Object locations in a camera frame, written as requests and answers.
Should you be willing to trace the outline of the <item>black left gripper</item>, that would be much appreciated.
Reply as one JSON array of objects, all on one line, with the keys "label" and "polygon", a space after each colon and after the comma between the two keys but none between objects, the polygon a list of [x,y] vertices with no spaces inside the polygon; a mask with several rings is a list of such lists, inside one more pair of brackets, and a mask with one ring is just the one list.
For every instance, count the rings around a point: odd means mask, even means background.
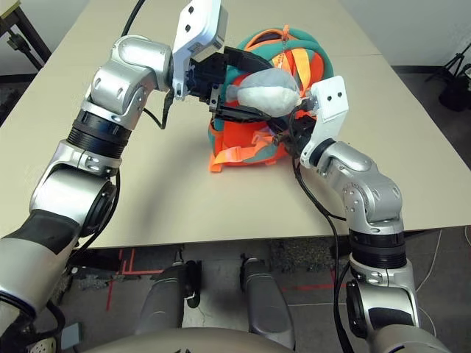
[{"label": "black left gripper", "polygon": [[256,108],[224,105],[224,87],[227,64],[240,71],[262,71],[272,68],[264,58],[237,48],[226,46],[224,54],[214,53],[201,62],[190,60],[187,72],[188,94],[209,106],[209,110],[223,121],[269,121],[272,117]]}]

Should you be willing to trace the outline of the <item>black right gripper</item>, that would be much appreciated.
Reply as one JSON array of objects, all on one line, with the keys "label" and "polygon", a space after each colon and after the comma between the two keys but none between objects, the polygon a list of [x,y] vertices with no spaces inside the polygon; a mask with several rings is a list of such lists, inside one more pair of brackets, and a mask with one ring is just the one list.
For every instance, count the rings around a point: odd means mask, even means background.
[{"label": "black right gripper", "polygon": [[291,155],[299,157],[302,150],[311,139],[316,120],[310,116],[293,118],[289,123],[289,133],[278,133],[273,136],[274,145],[291,145]]}]

